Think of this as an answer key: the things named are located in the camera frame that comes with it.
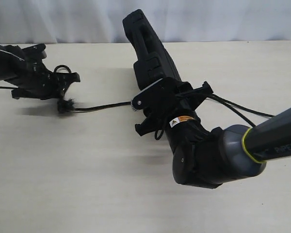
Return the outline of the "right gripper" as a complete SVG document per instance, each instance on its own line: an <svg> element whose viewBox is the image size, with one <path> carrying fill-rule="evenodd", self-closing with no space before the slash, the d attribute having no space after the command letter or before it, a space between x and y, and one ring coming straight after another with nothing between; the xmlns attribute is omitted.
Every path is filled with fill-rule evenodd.
<svg viewBox="0 0 291 233"><path fill-rule="evenodd" d="M193 88L188 82L172 77L140 85L140 109L145 119L135 124L139 136L154 132L162 136L165 126L176 126L196 116L199 96L188 96Z"/></svg>

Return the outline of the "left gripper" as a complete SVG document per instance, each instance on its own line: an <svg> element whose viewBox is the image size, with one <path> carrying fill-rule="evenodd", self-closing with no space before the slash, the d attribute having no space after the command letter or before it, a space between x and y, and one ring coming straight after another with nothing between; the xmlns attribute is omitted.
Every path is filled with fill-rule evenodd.
<svg viewBox="0 0 291 233"><path fill-rule="evenodd" d="M12 98L28 99L63 99L70 84L80 83L78 73L52 72L43 62L27 63L25 67L18 67L16 76L6 82L16 86L11 91Z"/></svg>

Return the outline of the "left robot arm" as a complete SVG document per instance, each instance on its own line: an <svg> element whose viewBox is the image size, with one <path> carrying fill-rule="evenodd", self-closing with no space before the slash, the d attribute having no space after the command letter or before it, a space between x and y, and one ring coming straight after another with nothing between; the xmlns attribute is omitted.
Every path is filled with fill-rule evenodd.
<svg viewBox="0 0 291 233"><path fill-rule="evenodd" d="M70 69L67 73L49 70L43 63L45 49L43 43L26 48L0 45L0 81L16 86L12 98L59 99L71 84L81 81Z"/></svg>

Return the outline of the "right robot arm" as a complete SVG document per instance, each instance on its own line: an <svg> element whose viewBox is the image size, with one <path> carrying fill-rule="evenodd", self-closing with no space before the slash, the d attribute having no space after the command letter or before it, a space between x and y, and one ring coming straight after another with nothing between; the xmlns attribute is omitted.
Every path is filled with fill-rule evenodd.
<svg viewBox="0 0 291 233"><path fill-rule="evenodd" d="M176 183L215 189L261 174L270 160L291 157L291 108L259 125L249 121L207 131L195 112L206 99L238 115L242 109L215 95L208 83L195 89L170 77L153 82L129 102L145 115L135 125L140 136L154 133L156 140L167 136Z"/></svg>

